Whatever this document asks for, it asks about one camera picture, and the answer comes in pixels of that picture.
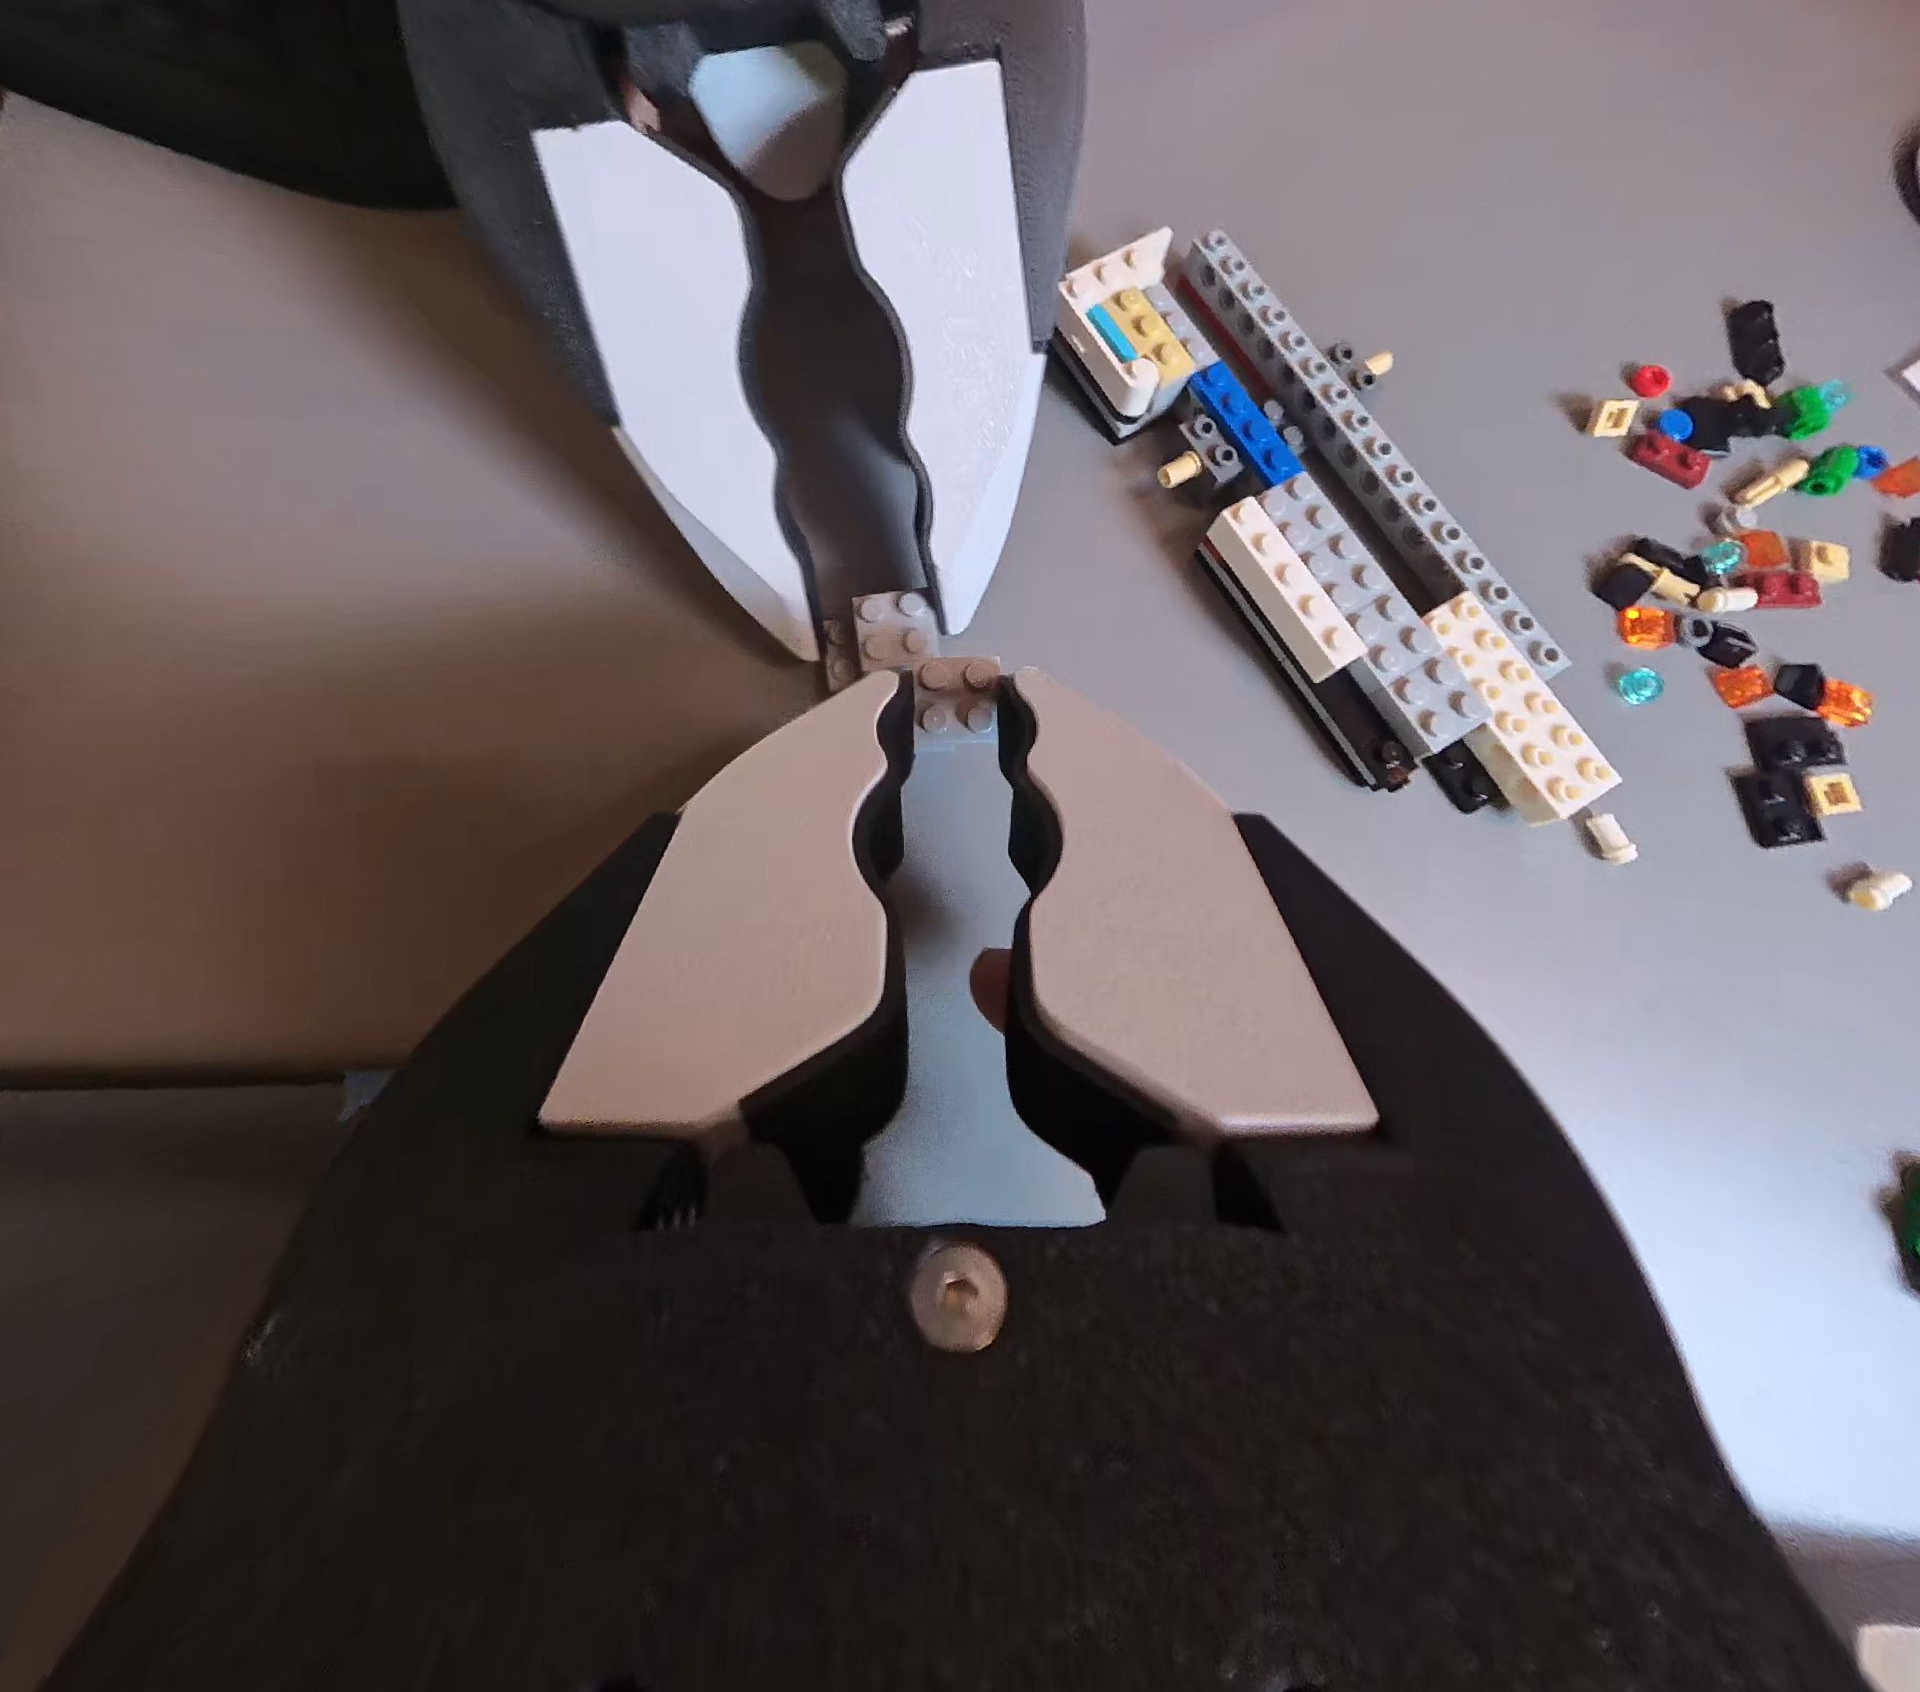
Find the black lego plate assembly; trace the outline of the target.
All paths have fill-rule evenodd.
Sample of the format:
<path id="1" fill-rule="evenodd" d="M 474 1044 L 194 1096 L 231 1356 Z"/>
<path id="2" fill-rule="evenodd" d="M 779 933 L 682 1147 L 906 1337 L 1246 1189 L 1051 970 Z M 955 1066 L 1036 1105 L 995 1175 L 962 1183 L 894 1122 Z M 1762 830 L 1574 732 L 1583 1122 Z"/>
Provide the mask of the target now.
<path id="1" fill-rule="evenodd" d="M 1826 823 L 1862 813 L 1840 730 L 1810 712 L 1770 712 L 1741 728 L 1747 767 L 1733 793 L 1749 841 L 1762 851 L 1817 845 Z"/>

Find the grey lego plate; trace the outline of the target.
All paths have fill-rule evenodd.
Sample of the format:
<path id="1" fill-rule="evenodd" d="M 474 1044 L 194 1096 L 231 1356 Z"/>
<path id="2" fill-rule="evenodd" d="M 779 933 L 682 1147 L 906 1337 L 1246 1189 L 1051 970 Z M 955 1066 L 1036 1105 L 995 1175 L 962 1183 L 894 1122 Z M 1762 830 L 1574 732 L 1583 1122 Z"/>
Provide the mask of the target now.
<path id="1" fill-rule="evenodd" d="M 819 652 L 827 695 L 873 673 L 920 673 L 946 652 L 938 606 L 924 590 L 856 597 L 819 625 Z"/>
<path id="2" fill-rule="evenodd" d="M 916 737 L 927 744 L 971 742 L 995 737 L 999 661 L 993 656 L 931 656 L 914 666 Z"/>

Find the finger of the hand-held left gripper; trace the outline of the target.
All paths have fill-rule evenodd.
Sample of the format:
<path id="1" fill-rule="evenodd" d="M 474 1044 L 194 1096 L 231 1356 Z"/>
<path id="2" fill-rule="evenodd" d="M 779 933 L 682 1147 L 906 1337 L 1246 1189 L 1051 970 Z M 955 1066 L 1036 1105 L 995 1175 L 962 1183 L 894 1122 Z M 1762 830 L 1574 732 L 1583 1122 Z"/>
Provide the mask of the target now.
<path id="1" fill-rule="evenodd" d="M 773 640 L 819 658 L 779 461 L 749 400 L 748 217 L 701 163 L 623 120 L 533 133 L 616 440 L 713 576 Z"/>
<path id="2" fill-rule="evenodd" d="M 1044 384 L 999 65 L 907 75 L 838 177 L 851 253 L 903 348 L 924 563 L 957 633 L 993 581 Z"/>

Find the pile of loose lego pieces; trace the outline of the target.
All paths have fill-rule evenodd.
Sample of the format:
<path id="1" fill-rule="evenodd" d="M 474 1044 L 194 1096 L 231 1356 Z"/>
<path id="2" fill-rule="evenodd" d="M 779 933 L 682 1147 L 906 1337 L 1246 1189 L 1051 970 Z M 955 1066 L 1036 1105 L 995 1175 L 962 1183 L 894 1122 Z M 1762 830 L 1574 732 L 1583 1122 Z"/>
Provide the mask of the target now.
<path id="1" fill-rule="evenodd" d="M 1865 687 L 1762 650 L 1755 623 L 1808 617 L 1858 564 L 1915 588 L 1915 450 L 1838 431 L 1855 390 L 1796 371 L 1776 307 L 1721 304 L 1728 373 L 1681 392 L 1667 366 L 1629 365 L 1609 398 L 1577 402 L 1575 428 L 1695 502 L 1699 538 L 1638 534 L 1599 561 L 1594 597 L 1636 652 L 1688 648 L 1724 706 L 1782 705 L 1841 730 L 1876 716 Z"/>

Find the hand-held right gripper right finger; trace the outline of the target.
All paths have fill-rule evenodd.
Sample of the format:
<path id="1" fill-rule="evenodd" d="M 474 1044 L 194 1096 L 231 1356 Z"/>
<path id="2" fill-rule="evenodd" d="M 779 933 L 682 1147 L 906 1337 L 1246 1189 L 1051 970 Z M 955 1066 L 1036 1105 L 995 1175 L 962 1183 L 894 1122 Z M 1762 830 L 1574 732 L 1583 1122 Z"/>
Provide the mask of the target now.
<path id="1" fill-rule="evenodd" d="M 1023 779 L 1059 830 L 1026 913 L 1038 1026 L 1199 1138 L 1377 1129 L 1229 809 L 1177 759 L 1020 668 Z"/>

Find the grey lego model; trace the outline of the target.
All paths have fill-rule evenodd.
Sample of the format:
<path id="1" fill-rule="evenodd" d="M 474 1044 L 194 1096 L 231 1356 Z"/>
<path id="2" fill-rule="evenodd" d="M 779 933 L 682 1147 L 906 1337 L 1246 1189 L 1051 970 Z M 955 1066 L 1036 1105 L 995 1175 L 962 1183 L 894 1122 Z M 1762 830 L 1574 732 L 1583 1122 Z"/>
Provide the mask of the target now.
<path id="1" fill-rule="evenodd" d="M 1358 788 L 1462 814 L 1590 817 L 1619 771 L 1562 700 L 1568 656 L 1391 439 L 1391 358 L 1322 345 L 1236 240 L 1165 229 L 1058 283 L 1053 351 L 1113 440 L 1162 428 L 1210 494 L 1194 561 Z"/>

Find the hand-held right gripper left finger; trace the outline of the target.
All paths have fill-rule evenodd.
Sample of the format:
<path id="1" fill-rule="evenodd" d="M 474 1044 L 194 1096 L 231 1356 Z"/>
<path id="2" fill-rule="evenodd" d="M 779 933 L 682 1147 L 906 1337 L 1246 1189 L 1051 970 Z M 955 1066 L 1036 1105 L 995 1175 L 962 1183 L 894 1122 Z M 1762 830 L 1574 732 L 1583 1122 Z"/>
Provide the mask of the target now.
<path id="1" fill-rule="evenodd" d="M 715 1138 L 882 1019 L 914 706 L 870 674 L 680 811 L 540 1105 L 551 1135 Z"/>

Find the black wrist rest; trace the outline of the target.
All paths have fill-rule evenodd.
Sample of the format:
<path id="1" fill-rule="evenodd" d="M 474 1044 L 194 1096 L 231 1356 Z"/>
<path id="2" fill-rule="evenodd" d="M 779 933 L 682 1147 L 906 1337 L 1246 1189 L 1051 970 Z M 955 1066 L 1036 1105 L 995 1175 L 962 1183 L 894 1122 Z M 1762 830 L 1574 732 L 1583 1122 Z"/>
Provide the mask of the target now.
<path id="1" fill-rule="evenodd" d="M 395 0 L 1 0 L 1 86 L 279 191 L 456 205 Z"/>

